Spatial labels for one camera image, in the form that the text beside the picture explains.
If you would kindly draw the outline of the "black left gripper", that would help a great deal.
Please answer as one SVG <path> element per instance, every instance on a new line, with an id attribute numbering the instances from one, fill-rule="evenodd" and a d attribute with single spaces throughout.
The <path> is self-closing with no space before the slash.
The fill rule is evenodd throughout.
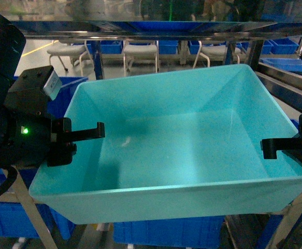
<path id="1" fill-rule="evenodd" d="M 65 132 L 69 132 L 69 142 L 60 142 L 58 136 Z M 0 162 L 18 167 L 38 167 L 44 161 L 49 167 L 68 165 L 77 152 L 77 145 L 73 142 L 104 137 L 103 122 L 97 122 L 93 129 L 71 132 L 69 118 L 20 116 L 14 133 L 0 149 Z"/>

